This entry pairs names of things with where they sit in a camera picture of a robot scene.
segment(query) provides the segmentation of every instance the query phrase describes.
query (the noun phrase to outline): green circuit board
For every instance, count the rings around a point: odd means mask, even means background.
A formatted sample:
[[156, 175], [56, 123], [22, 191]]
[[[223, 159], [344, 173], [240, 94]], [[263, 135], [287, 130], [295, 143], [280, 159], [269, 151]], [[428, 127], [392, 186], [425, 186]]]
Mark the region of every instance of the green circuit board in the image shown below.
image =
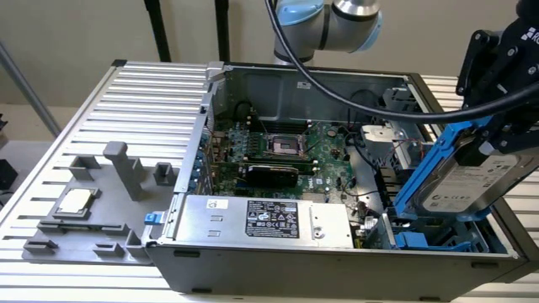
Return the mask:
[[[341, 189], [352, 178], [352, 168], [345, 160], [345, 133], [329, 123], [315, 123], [303, 134], [271, 134], [251, 132], [244, 124], [217, 125], [225, 132], [220, 140], [213, 162], [213, 194], [219, 196], [247, 196], [256, 198], [311, 199], [317, 202], [341, 203]], [[299, 143], [299, 155], [275, 154], [268, 151], [268, 140], [293, 140]], [[231, 152], [227, 161], [221, 151]], [[300, 174], [295, 187], [249, 187], [241, 170], [248, 165], [295, 167]]]

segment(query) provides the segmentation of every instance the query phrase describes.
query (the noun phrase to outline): motherboard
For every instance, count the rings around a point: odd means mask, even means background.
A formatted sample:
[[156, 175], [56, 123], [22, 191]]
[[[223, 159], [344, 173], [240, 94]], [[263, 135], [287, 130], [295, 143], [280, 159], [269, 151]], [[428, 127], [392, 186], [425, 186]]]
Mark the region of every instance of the motherboard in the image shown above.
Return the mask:
[[221, 121], [213, 132], [213, 194], [352, 203], [348, 130], [325, 122], [257, 127]]

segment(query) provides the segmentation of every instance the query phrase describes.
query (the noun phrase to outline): white table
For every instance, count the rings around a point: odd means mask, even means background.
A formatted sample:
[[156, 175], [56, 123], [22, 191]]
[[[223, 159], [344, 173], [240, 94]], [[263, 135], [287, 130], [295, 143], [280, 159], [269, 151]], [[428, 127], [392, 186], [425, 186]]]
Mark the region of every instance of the white table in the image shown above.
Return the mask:
[[[181, 113], [200, 103], [205, 65], [128, 62], [111, 68], [70, 123], [37, 163], [0, 213], [0, 300], [69, 302], [231, 302], [233, 297], [181, 295], [169, 290], [153, 267], [30, 264], [21, 259], [24, 242], [36, 232], [53, 200], [72, 175], [65, 169], [76, 154], [101, 155], [105, 143], [129, 144], [128, 155], [143, 165], [181, 165], [184, 142], [177, 129], [188, 125]], [[140, 82], [140, 77], [153, 82]], [[455, 110], [456, 79], [424, 76], [444, 110]], [[100, 163], [108, 163], [97, 157]], [[539, 173], [505, 195], [521, 224], [539, 244]], [[243, 302], [313, 302], [312, 299], [244, 297]], [[539, 273], [512, 284], [491, 283], [456, 299], [457, 303], [536, 303]]]

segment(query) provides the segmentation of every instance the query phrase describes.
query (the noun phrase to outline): metal rod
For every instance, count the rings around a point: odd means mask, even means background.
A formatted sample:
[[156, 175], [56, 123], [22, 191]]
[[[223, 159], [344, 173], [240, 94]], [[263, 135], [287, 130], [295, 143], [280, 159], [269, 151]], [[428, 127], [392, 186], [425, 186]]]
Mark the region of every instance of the metal rod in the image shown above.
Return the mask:
[[24, 78], [22, 73], [20, 72], [17, 65], [14, 64], [13, 60], [10, 59], [8, 50], [4, 48], [2, 43], [0, 42], [0, 62], [1, 65], [5, 69], [5, 71], [9, 74], [9, 77], [12, 78], [14, 84], [17, 85], [20, 92], [24, 95], [24, 98], [26, 98], [28, 103], [30, 104], [33, 110], [36, 111], [37, 116], [40, 116], [40, 119], [46, 126], [46, 129], [49, 130], [50, 134], [57, 137], [61, 128], [58, 126], [58, 123], [56, 122], [46, 106], [42, 104], [40, 98], [37, 97], [36, 93], [32, 90], [32, 87]]
[[168, 49], [165, 25], [163, 23], [161, 4], [159, 0], [144, 0], [144, 5], [149, 15], [149, 22], [152, 23], [159, 60], [161, 62], [172, 62], [171, 50]]
[[228, 0], [213, 0], [216, 8], [219, 61], [229, 61]]

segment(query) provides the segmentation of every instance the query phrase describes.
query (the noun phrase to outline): warning label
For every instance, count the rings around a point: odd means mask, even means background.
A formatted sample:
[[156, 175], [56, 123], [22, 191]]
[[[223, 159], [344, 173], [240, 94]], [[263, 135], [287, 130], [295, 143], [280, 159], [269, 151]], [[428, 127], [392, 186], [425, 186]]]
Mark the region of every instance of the warning label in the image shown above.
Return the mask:
[[300, 237], [297, 203], [248, 201], [245, 234], [249, 237]]
[[489, 156], [479, 167], [456, 166], [428, 195], [423, 207], [428, 211], [460, 213], [473, 204], [516, 163], [516, 158], [507, 155]]

